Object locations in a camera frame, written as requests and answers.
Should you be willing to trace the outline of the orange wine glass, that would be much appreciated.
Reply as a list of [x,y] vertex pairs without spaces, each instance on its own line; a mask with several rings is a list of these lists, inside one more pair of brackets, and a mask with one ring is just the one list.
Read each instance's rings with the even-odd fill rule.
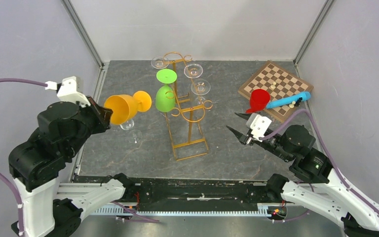
[[111,123],[120,125],[134,118],[137,112],[147,112],[152,106],[151,96],[145,91],[137,91],[132,96],[121,94],[112,95],[104,103],[104,107],[111,109]]

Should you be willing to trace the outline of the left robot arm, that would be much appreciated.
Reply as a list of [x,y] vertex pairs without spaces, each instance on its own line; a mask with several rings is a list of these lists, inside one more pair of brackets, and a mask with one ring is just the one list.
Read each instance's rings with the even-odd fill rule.
[[68,237],[107,203],[134,198],[135,184],[125,174],[80,197],[56,199],[59,172],[93,134],[110,128],[113,111],[92,97],[88,105],[56,102],[38,114],[38,127],[8,157],[9,171],[22,200],[23,218],[13,225],[27,237]]

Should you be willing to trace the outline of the red wine glass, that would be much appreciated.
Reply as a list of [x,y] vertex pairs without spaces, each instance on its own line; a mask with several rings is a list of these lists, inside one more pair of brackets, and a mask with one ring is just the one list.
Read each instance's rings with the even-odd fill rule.
[[255,113],[266,108],[270,102],[270,94],[263,89],[256,89],[251,93],[249,99],[250,108],[246,110],[246,113]]

